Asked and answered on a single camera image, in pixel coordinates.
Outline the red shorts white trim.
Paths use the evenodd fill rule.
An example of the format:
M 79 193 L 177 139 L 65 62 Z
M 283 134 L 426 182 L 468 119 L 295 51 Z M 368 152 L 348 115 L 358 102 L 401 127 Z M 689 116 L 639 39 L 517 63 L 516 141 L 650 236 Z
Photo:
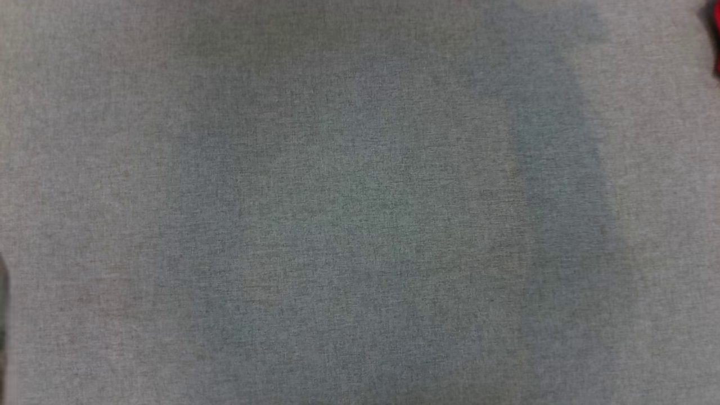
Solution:
M 715 54 L 713 75 L 720 79 L 720 0 L 706 0 L 701 15 L 712 39 Z

